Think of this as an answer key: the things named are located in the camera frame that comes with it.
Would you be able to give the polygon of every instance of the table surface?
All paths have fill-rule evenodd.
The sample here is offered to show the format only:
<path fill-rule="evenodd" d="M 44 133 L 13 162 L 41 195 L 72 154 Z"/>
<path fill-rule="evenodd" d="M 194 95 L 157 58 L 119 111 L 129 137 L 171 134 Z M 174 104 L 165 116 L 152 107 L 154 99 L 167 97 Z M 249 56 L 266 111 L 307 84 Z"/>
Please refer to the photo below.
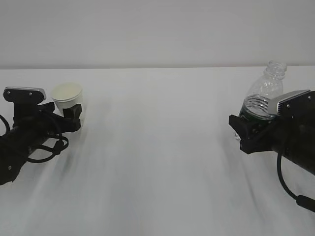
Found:
<path fill-rule="evenodd" d="M 245 155 L 228 125 L 263 69 L 0 70 L 0 89 L 44 88 L 48 101 L 57 84 L 79 82 L 86 108 L 68 149 L 0 187 L 0 235 L 314 235 L 275 153 Z M 284 91 L 314 89 L 314 77 L 315 66 L 290 66 Z M 12 124 L 13 104 L 0 107 Z M 315 197 L 311 174 L 283 161 L 283 176 Z"/>

